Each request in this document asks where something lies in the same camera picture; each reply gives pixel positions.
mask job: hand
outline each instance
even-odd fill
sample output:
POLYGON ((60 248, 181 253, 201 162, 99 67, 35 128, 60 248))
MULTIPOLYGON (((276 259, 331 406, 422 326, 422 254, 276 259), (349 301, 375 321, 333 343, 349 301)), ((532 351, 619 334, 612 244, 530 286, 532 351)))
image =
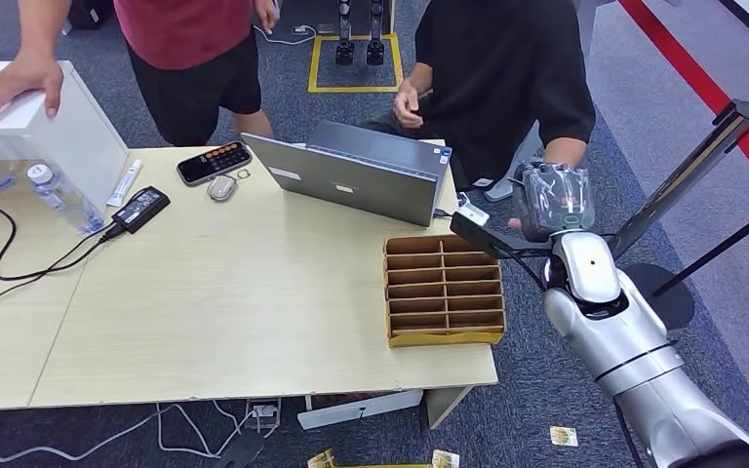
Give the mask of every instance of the hand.
POLYGON ((406 79, 401 83, 395 96, 393 110, 398 122, 407 129, 419 129, 423 125, 423 118, 417 115, 417 88, 412 81, 406 79))
POLYGON ((0 110, 4 104, 29 90, 44 90, 48 117, 59 112, 61 95, 61 68, 52 56, 21 53, 0 71, 0 110))
POLYGON ((262 30, 265 31, 265 34, 271 35, 271 29, 277 25, 277 20, 280 18, 277 2, 275 0, 255 0, 254 6, 262 30))

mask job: smartphone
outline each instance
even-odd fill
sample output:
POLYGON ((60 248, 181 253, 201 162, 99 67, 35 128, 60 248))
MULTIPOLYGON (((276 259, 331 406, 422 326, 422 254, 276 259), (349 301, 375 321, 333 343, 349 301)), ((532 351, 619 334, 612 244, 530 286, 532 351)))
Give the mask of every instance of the smartphone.
POLYGON ((185 185, 194 187, 249 163, 251 153, 242 142, 234 141, 182 161, 177 165, 177 173, 185 185))

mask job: laptop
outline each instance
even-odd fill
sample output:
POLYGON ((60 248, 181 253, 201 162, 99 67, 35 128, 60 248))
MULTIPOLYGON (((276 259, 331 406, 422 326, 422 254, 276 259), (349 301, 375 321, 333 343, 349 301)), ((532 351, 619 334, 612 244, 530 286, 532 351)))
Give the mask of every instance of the laptop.
POLYGON ((305 147, 242 134, 284 190, 429 226, 452 151, 357 127, 321 123, 305 147))

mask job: white box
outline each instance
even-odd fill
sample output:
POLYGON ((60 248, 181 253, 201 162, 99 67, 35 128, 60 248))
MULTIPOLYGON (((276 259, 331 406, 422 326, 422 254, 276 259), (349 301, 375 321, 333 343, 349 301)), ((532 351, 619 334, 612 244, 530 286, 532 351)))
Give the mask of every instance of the white box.
POLYGON ((423 390, 406 390, 330 408, 311 409, 310 397, 306 396, 306 412, 298 414, 297 419, 303 429, 314 429, 343 421, 416 407, 420 405, 421 398, 423 398, 423 390))
MULTIPOLYGON (((0 61, 0 71, 8 62, 0 61)), ((69 61, 59 114, 50 119, 44 92, 21 95, 0 112, 0 159, 56 165, 100 210, 126 169, 128 147, 69 61)))

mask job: man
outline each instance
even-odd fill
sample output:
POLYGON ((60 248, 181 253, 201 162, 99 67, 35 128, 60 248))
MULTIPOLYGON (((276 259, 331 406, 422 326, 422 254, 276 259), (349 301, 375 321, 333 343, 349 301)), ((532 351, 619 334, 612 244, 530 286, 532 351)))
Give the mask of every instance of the man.
MULTIPOLYGON (((237 132, 272 137, 260 110, 251 2, 263 29, 277 18, 274 0, 114 0, 139 89, 162 137, 176 146, 207 143, 220 107, 237 132)), ((19 0, 21 46, 0 72, 0 108, 42 89, 49 117, 59 110, 62 74, 54 47, 69 0, 19 0)))
POLYGON ((365 127, 445 139, 460 190, 502 179, 536 120, 545 162, 581 161, 596 117, 571 0, 431 0, 414 40, 392 113, 365 127))

